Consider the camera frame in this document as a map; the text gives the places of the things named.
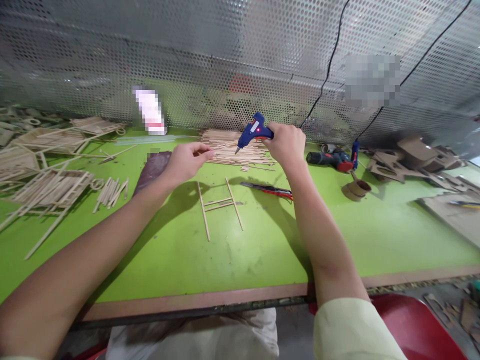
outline wooden table border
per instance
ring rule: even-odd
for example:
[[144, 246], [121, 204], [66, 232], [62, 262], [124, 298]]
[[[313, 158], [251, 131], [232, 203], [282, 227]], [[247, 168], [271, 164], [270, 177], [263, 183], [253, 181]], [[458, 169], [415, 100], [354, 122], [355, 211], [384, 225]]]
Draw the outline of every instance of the wooden table border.
[[[480, 265], [446, 267], [431, 270], [398, 272], [385, 275], [362, 277], [366, 288], [399, 285], [420, 281], [455, 278], [480, 274]], [[242, 304], [256, 301], [303, 297], [312, 295], [313, 285], [299, 283], [258, 287], [242, 290], [206, 292], [190, 295], [174, 295], [145, 299], [108, 301], [94, 303], [82, 312], [81, 322], [142, 316], [216, 306]]]

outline black cable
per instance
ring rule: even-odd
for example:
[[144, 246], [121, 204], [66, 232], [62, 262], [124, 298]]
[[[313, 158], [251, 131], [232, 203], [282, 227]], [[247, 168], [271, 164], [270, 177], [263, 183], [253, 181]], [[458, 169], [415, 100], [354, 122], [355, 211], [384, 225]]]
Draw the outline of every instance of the black cable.
[[347, 5], [349, 4], [349, 2], [350, 2], [350, 0], [346, 0], [345, 5], [343, 5], [343, 8], [341, 9], [340, 20], [338, 21], [338, 32], [337, 32], [337, 34], [336, 34], [335, 46], [333, 47], [333, 51], [331, 52], [330, 60], [328, 61], [328, 67], [327, 67], [327, 69], [326, 69], [326, 77], [325, 77], [325, 81], [324, 81], [323, 84], [321, 85], [320, 95], [316, 98], [316, 100], [315, 100], [315, 102], [313, 103], [313, 106], [311, 107], [310, 111], [308, 112], [308, 115], [306, 116], [305, 120], [303, 120], [303, 122], [300, 124], [300, 129], [301, 129], [302, 126], [305, 124], [305, 122], [309, 119], [310, 115], [312, 114], [312, 111], [313, 111], [314, 108], [315, 108], [315, 105], [317, 105], [317, 103], [319, 102], [320, 98], [322, 97], [322, 94], [324, 93], [324, 85], [325, 85], [325, 83], [327, 82], [327, 80], [329, 79], [329, 76], [330, 76], [330, 67], [332, 66], [332, 60], [334, 59], [335, 51], [337, 50], [337, 46], [338, 46], [338, 44], [339, 44], [340, 28], [342, 27], [342, 19], [343, 19], [343, 17], [344, 17], [345, 8], [346, 8]]
[[[423, 56], [420, 58], [420, 60], [416, 63], [416, 65], [413, 67], [413, 69], [408, 73], [408, 75], [403, 79], [403, 81], [400, 83], [400, 87], [402, 87], [402, 85], [405, 83], [405, 81], [407, 81], [407, 79], [410, 77], [410, 75], [412, 75], [412, 73], [419, 67], [420, 63], [422, 62], [423, 59], [425, 59], [425, 57], [427, 56], [427, 54], [429, 53], [429, 51], [434, 47], [434, 45], [436, 44], [436, 42], [443, 36], [443, 34], [445, 34], [445, 32], [450, 29], [450, 27], [457, 21], [457, 19], [459, 17], [462, 16], [462, 14], [465, 12], [465, 10], [467, 10], [467, 8], [469, 7], [470, 3], [472, 2], [472, 0], [468, 0], [468, 2], [466, 3], [466, 5], [463, 7], [462, 11], [460, 11], [460, 13], [458, 13], [458, 15], [453, 19], [453, 21], [445, 28], [445, 30], [443, 30], [440, 35], [438, 35], [436, 37], [436, 39], [431, 43], [430, 47], [425, 51], [425, 53], [423, 54]], [[360, 135], [358, 135], [356, 137], [356, 140], [355, 141], [358, 141], [359, 138], [369, 129], [369, 127], [374, 123], [374, 121], [379, 117], [380, 113], [382, 112], [382, 110], [384, 109], [384, 106], [382, 106], [380, 108], [380, 110], [375, 114], [375, 116], [373, 117], [373, 119], [370, 121], [370, 123], [368, 124], [368, 126], [365, 128], [365, 130], [363, 130]]]

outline person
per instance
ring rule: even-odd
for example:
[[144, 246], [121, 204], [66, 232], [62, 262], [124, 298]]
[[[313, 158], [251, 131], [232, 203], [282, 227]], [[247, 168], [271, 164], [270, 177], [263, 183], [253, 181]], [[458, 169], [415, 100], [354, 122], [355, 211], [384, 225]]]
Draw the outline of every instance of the person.
[[[317, 359], [406, 359], [371, 304], [347, 244], [318, 193], [304, 159], [306, 137], [292, 125], [271, 122], [263, 140], [283, 168], [295, 217], [308, 252], [318, 312], [313, 330]], [[0, 354], [7, 359], [52, 359], [78, 312], [135, 243], [180, 184], [214, 156], [200, 143], [178, 145], [161, 176], [111, 216], [34, 271], [0, 306]], [[108, 359], [274, 359], [275, 309], [246, 316], [209, 316], [175, 329], [144, 324], [115, 329]], [[122, 345], [138, 339], [135, 348]], [[111, 345], [117, 341], [117, 347]], [[143, 351], [143, 343], [148, 351]]]

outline green table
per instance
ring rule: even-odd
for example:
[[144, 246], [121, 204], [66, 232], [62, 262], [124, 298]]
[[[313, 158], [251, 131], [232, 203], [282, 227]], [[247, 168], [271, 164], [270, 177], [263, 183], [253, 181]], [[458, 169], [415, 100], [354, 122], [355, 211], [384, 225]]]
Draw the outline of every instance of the green table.
[[[83, 158], [68, 168], [87, 170], [96, 178], [112, 176], [124, 181], [129, 177], [131, 197], [148, 154], [172, 150], [175, 145], [139, 145], [115, 161], [98, 164], [97, 159]], [[99, 154], [99, 146], [92, 144], [86, 152]], [[101, 148], [112, 154], [125, 147], [108, 142]], [[315, 148], [308, 144], [306, 151]], [[361, 154], [360, 161], [366, 165], [368, 159]], [[128, 255], [92, 296], [91, 301], [96, 304], [84, 319], [205, 308], [306, 293], [307, 283], [312, 281], [311, 267], [299, 238], [294, 206], [284, 198], [240, 185], [247, 181], [288, 188], [281, 167], [270, 169], [276, 171], [250, 168], [249, 172], [242, 172], [239, 166], [205, 164], [194, 179], [170, 195]], [[380, 183], [359, 165], [358, 177], [372, 186], [372, 193], [357, 203], [341, 192], [341, 187], [352, 181], [350, 175], [332, 167], [311, 165], [309, 169], [362, 277], [385, 282], [387, 274], [453, 268], [460, 269], [461, 275], [462, 271], [480, 269], [479, 249], [414, 202], [420, 197], [441, 194], [443, 189], [414, 178], [405, 184]], [[453, 173], [480, 182], [480, 169], [474, 166]], [[207, 203], [230, 197], [225, 177], [238, 203], [244, 231], [233, 206], [219, 208], [206, 213], [211, 238], [208, 242], [196, 181], [200, 182]], [[97, 196], [96, 191], [86, 191], [30, 260], [23, 259], [54, 218], [24, 216], [0, 233], [0, 302], [49, 257], [114, 211], [102, 207], [92, 214]], [[117, 207], [125, 202], [121, 197]], [[1, 218], [17, 207], [1, 201]], [[372, 284], [377, 283], [367, 281], [367, 285]]]

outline metal mesh panel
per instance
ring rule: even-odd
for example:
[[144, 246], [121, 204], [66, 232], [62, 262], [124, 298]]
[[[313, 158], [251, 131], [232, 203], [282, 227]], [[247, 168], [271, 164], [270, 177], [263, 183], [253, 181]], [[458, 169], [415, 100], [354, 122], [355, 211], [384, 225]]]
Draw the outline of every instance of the metal mesh panel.
[[[6, 0], [0, 94], [46, 111], [131, 121], [133, 85], [159, 92], [169, 126], [241, 130], [252, 114], [300, 124], [319, 95], [344, 1]], [[346, 55], [399, 55], [415, 66], [466, 0], [351, 0], [328, 82], [303, 129], [351, 143], [377, 108], [345, 105]], [[362, 136], [398, 132], [448, 143], [480, 113], [480, 0], [431, 49]]]

